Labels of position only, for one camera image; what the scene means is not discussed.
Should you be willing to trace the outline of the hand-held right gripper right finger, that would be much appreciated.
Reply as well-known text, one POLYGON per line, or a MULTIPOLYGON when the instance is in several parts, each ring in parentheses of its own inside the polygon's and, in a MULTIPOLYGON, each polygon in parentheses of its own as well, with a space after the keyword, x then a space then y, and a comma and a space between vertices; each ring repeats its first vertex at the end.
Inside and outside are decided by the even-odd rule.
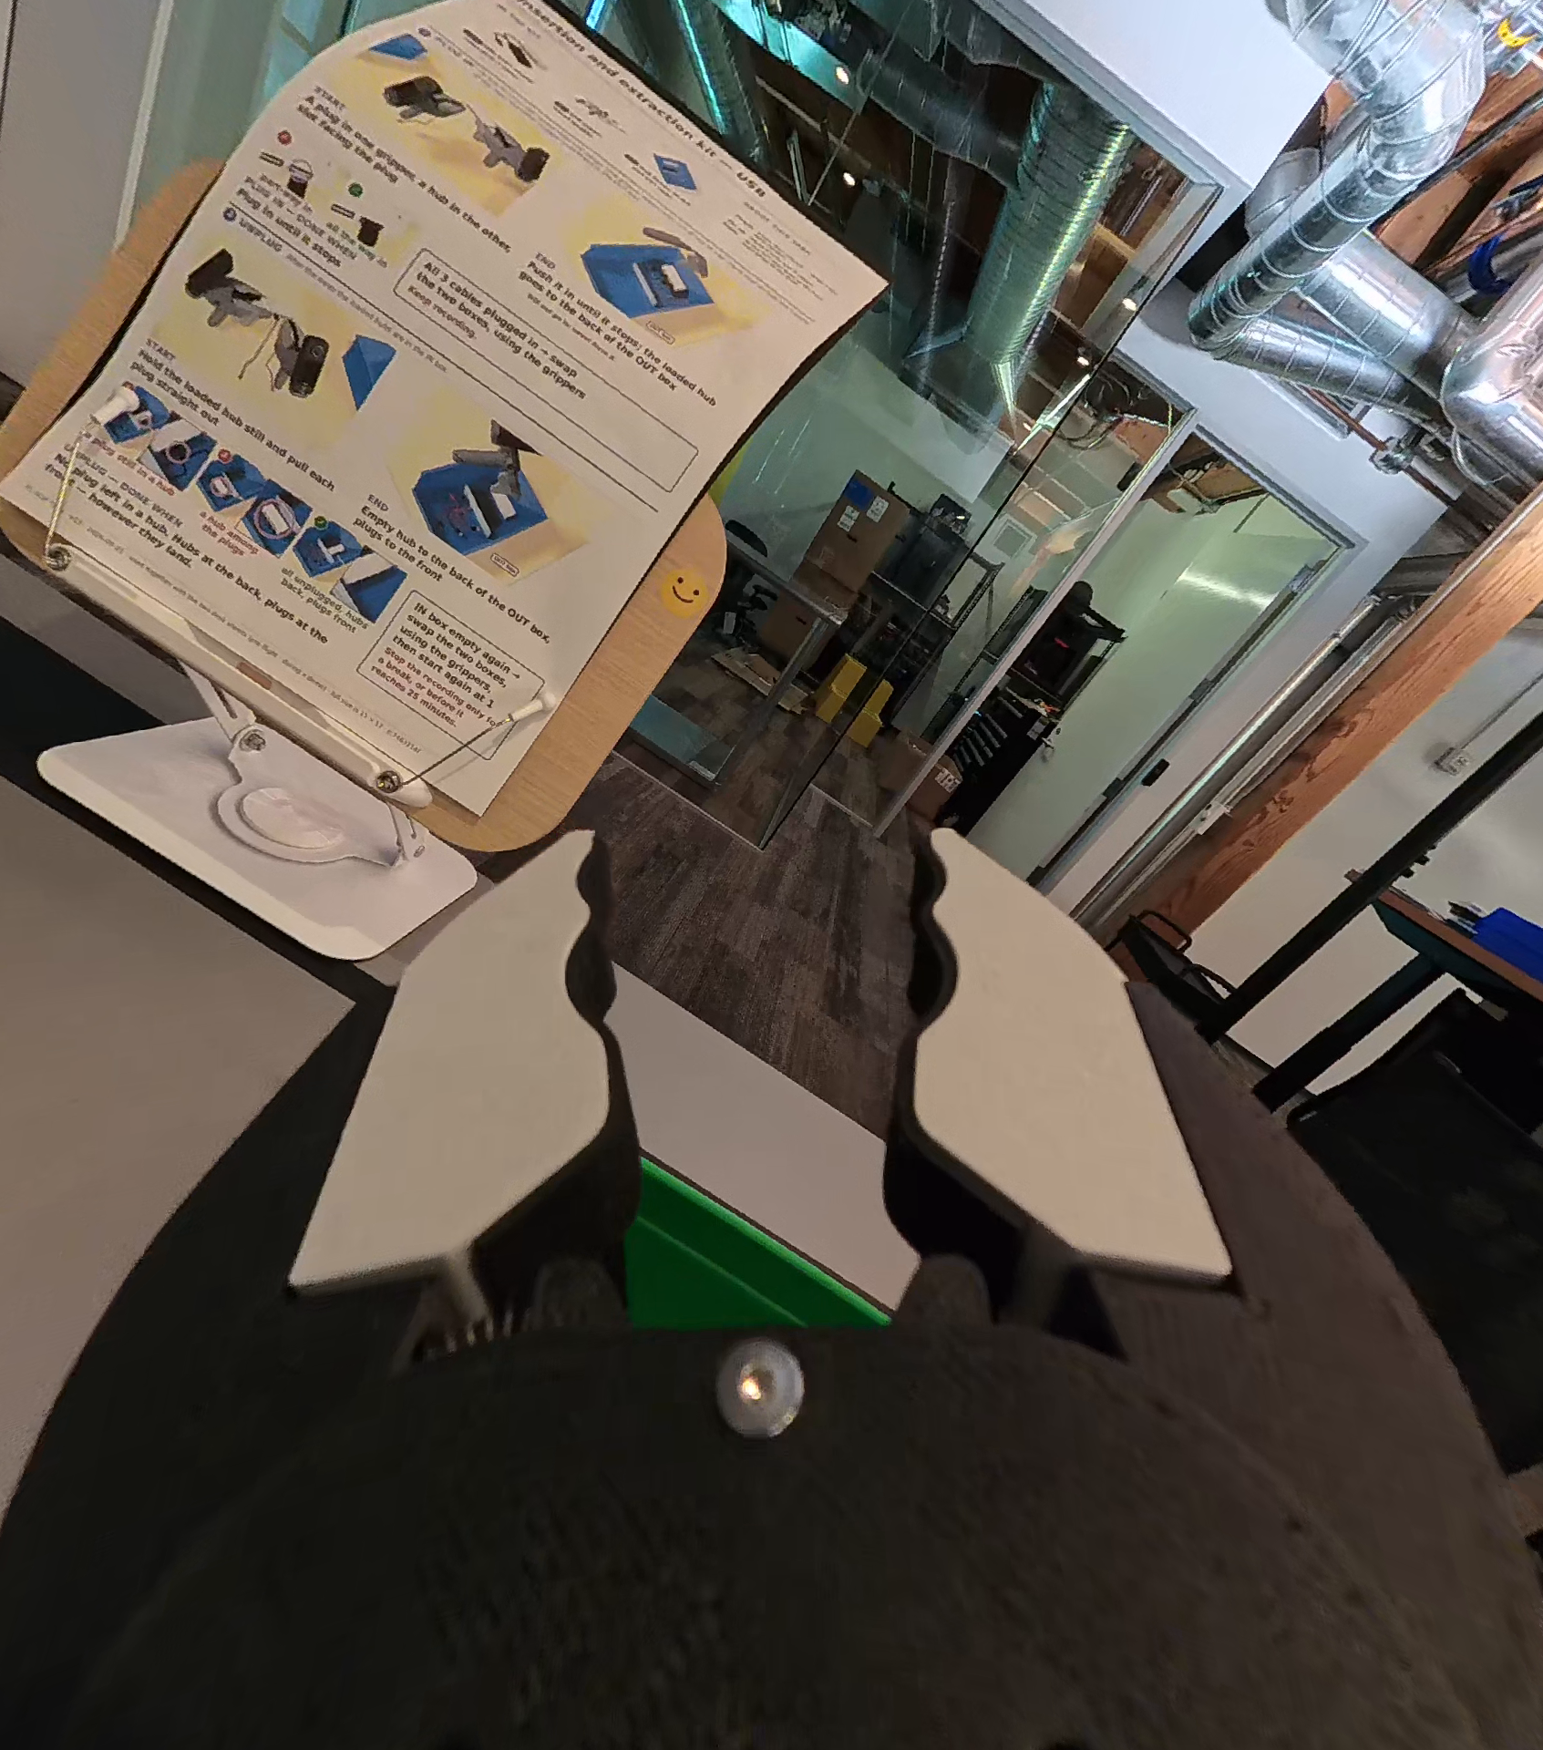
POLYGON ((912 927, 883 1171, 907 1242, 970 1257, 996 1293, 1056 1293, 1084 1266, 1231 1284, 1113 958, 950 827, 921 849, 912 927))

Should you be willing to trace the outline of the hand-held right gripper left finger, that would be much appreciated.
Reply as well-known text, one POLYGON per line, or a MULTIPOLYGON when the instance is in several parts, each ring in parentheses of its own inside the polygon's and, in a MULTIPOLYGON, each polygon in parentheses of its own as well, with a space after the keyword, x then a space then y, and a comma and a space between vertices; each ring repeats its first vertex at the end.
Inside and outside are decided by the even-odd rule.
POLYGON ((609 1026, 606 841, 575 829, 411 962, 301 1233, 307 1297, 434 1281, 525 1301, 578 1262, 626 1297, 642 1148, 609 1026))

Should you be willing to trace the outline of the green plastic bin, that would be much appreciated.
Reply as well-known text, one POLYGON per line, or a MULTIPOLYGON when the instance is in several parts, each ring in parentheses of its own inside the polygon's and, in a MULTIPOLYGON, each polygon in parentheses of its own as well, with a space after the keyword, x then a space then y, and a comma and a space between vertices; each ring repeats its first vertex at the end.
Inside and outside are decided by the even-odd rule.
POLYGON ((888 1312, 781 1237, 642 1157, 626 1233, 626 1304, 639 1330, 877 1328, 888 1312))

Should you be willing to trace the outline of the cardboard box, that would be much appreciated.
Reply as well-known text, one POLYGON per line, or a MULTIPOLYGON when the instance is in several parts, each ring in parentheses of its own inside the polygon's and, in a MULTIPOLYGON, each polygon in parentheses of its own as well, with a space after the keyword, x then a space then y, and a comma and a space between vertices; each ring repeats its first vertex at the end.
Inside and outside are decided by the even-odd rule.
POLYGON ((907 730, 885 730, 872 745, 872 772, 877 783, 876 810, 883 814, 894 798, 919 776, 912 794, 905 799, 905 812, 916 820, 934 823, 958 796, 961 772, 950 754, 934 754, 929 739, 907 730))

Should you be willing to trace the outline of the black utility cart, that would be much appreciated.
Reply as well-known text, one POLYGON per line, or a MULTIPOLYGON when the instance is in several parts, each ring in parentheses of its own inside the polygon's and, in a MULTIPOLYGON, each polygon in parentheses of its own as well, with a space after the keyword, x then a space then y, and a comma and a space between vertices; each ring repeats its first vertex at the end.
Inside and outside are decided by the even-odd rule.
POLYGON ((1124 628, 1096 608, 1089 579, 1056 590, 1051 601, 1040 628, 958 734, 950 752, 958 787, 938 823, 960 832, 976 827, 1124 641, 1124 628))

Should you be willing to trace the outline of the white stand base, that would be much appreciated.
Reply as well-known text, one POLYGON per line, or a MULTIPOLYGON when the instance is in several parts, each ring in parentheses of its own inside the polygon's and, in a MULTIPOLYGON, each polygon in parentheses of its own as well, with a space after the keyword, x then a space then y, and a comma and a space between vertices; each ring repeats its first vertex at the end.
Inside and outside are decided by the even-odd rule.
POLYGON ((474 863, 193 676, 199 717, 68 741, 38 774, 308 951, 376 958, 465 902, 474 863))

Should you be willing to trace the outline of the yellow bin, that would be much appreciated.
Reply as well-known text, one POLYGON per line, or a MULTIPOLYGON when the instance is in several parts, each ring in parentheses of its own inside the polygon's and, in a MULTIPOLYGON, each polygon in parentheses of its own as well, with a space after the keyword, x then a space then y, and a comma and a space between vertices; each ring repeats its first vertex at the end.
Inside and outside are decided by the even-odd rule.
POLYGON ((846 654, 815 692, 814 716, 868 752, 883 730, 894 690, 896 683, 887 672, 870 672, 867 661, 846 654))

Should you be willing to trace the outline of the wooden standing desk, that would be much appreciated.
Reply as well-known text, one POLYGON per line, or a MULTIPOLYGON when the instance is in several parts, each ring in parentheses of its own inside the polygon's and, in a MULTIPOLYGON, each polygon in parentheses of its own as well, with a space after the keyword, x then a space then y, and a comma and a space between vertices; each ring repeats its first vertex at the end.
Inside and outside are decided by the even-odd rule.
POLYGON ((1540 976, 1494 953, 1468 929, 1461 929, 1395 887, 1377 892, 1372 909, 1390 936, 1408 945, 1410 958, 1257 1082, 1255 1093, 1266 1108, 1279 1109, 1304 1095, 1310 1082, 1348 1058, 1364 1038, 1443 976, 1454 978, 1470 993, 1503 1009, 1521 1011, 1540 1035, 1543 1069, 1543 980, 1540 976))

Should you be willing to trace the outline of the black mesh office chair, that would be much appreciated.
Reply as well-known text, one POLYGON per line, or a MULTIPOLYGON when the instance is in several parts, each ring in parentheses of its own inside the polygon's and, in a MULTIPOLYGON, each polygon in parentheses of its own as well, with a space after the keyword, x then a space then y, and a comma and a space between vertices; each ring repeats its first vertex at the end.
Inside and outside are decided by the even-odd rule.
POLYGON ((1543 1461, 1543 1067, 1450 995, 1286 1126, 1394 1261, 1507 1474, 1543 1461))

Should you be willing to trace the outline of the stacked cardboard boxes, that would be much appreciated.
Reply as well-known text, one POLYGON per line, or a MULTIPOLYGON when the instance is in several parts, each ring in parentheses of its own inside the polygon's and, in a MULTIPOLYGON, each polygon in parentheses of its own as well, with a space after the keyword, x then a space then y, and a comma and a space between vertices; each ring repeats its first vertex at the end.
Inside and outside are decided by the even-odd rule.
POLYGON ((898 541, 914 508, 856 471, 759 621, 757 650, 784 663, 810 637, 825 645, 841 632, 898 541))

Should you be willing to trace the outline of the printed instruction sheet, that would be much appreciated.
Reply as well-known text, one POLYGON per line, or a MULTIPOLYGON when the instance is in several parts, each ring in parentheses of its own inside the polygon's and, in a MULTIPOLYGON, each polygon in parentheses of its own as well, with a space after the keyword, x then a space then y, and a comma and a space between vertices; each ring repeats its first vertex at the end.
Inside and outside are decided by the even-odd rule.
POLYGON ((347 34, 0 473, 82 593, 473 816, 887 280, 555 3, 347 34))

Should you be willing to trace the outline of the silver ventilation duct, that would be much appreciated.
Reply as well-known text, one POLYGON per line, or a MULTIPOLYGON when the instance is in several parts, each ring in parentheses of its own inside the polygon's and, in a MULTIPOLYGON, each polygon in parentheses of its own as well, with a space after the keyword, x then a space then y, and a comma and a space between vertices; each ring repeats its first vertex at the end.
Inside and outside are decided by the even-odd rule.
POLYGON ((1281 382, 1375 404, 1439 439, 1470 479, 1543 480, 1543 233, 1465 269, 1483 316, 1377 229, 1452 163, 1490 63, 1543 37, 1543 3, 1268 3, 1352 96, 1319 152, 1277 158, 1246 245, 1197 293, 1191 340, 1281 382))

